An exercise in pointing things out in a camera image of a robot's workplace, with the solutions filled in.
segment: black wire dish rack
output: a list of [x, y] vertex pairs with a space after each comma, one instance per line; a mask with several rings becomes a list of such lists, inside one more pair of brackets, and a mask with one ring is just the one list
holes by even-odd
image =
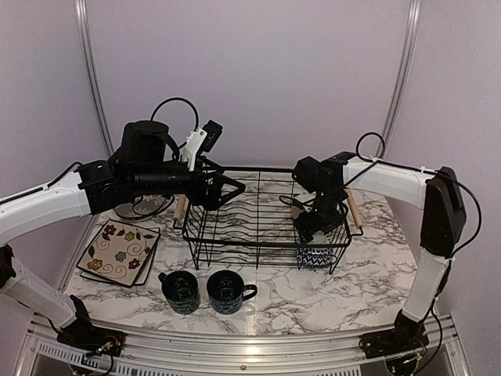
[[217, 211], [188, 204], [182, 236], [188, 242], [195, 267], [201, 262], [259, 266], [328, 268], [332, 273], [351, 239], [348, 208], [341, 204], [343, 223], [326, 234], [325, 244], [302, 244], [296, 231], [290, 199], [307, 193], [292, 179], [289, 168], [223, 167], [246, 185], [245, 192]]

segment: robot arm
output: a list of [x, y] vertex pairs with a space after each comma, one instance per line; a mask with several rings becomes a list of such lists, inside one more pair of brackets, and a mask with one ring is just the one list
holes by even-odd
[[[0, 293], [52, 320], [63, 331], [58, 338], [61, 342], [85, 348], [85, 344], [101, 343], [110, 332], [92, 326], [79, 299], [59, 293], [24, 268], [7, 243], [49, 223], [98, 214], [133, 202], [143, 194], [185, 194], [193, 204], [214, 210], [245, 189], [241, 183], [217, 172], [196, 169], [198, 150], [212, 148], [221, 134], [219, 128], [198, 129], [188, 138], [184, 152], [173, 150], [180, 161], [164, 162], [164, 146], [172, 144], [166, 128], [155, 121], [129, 124], [121, 148], [108, 161], [83, 165], [57, 184], [42, 186], [37, 193], [7, 199], [4, 204], [0, 201]], [[419, 341], [427, 344], [420, 329], [448, 272], [449, 258], [459, 240], [466, 213], [458, 189], [439, 176], [454, 179], [453, 170], [442, 168], [439, 175], [431, 178], [423, 172], [377, 164], [353, 179], [370, 165], [347, 152], [323, 162], [307, 157], [297, 163], [293, 177], [305, 189], [316, 193], [313, 209], [295, 220], [304, 237], [331, 222], [337, 203], [344, 199], [347, 183], [349, 188], [379, 193], [424, 210], [420, 266], [409, 298], [395, 321], [395, 329], [362, 338], [367, 357], [375, 357], [415, 349], [420, 347]], [[223, 195], [224, 184], [236, 189]]]
[[310, 193], [315, 192], [312, 210], [294, 220], [306, 240], [336, 222], [337, 206], [346, 198], [344, 188], [378, 193], [424, 211], [420, 264], [395, 329], [364, 334], [361, 348], [373, 358], [419, 348], [420, 342], [427, 345], [421, 327], [448, 277], [450, 258], [466, 222], [460, 191], [452, 182], [456, 180], [454, 171], [444, 167], [430, 175], [425, 170], [373, 165], [343, 152], [322, 162], [306, 157], [297, 163], [293, 177]]
[[[221, 133], [222, 127], [209, 121], [191, 133], [180, 153], [166, 125], [129, 123], [121, 147], [108, 161], [84, 164], [57, 182], [0, 200], [0, 294], [46, 316], [61, 330], [58, 340], [68, 345], [96, 350], [106, 336], [120, 338], [120, 332], [92, 326], [81, 300], [35, 276], [14, 258], [8, 243], [51, 223], [99, 214], [147, 194], [185, 194], [192, 204], [218, 209], [245, 190], [240, 182], [196, 166], [196, 158], [210, 151]], [[164, 161], [166, 145], [172, 161]], [[235, 189], [223, 193], [224, 185]]]

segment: mug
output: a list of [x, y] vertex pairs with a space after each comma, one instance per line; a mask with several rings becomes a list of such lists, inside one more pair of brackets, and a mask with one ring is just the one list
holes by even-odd
[[231, 270], [220, 270], [212, 274], [207, 281], [207, 292], [212, 307], [219, 313], [229, 315], [238, 311], [242, 302], [256, 296], [258, 287], [254, 284], [243, 284], [242, 277]]
[[165, 275], [160, 273], [162, 292], [171, 308], [183, 315], [195, 311], [200, 305], [200, 294], [196, 277], [190, 272], [178, 270]]

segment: white marble surface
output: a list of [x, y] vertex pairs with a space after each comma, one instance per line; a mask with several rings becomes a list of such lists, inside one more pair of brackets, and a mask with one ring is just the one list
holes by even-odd
[[[354, 192], [364, 221], [364, 237], [354, 237], [336, 270], [283, 266], [235, 266], [258, 296], [233, 315], [216, 313], [205, 284], [221, 264], [202, 262], [195, 270], [188, 244], [172, 229], [173, 209], [140, 226], [160, 227], [161, 239], [145, 286], [124, 288], [92, 282], [75, 270], [66, 293], [81, 298], [91, 318], [159, 330], [215, 334], [302, 334], [390, 324], [409, 293], [416, 263], [386, 200]], [[97, 229], [113, 212], [99, 218]], [[174, 313], [160, 290], [157, 275], [184, 269], [199, 281], [200, 308], [187, 316]]]

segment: gray wall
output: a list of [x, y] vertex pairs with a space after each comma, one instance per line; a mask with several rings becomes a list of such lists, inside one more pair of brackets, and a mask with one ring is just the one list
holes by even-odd
[[[401, 0], [88, 1], [99, 85], [115, 144], [169, 96], [225, 128], [211, 158], [291, 166], [381, 131], [402, 51]], [[158, 120], [180, 143], [183, 103]]]
[[[77, 34], [74, 2], [2, 2], [0, 197], [104, 157]], [[16, 257], [57, 282], [86, 219], [12, 242]], [[0, 296], [0, 374], [11, 374], [31, 312]]]
[[[474, 375], [499, 374], [501, 353], [501, 2], [425, 2], [413, 69], [387, 159], [454, 167], [478, 196], [481, 236], [457, 256], [440, 300], [451, 310]], [[419, 214], [393, 205], [416, 250]], [[470, 225], [476, 211], [468, 201]]]

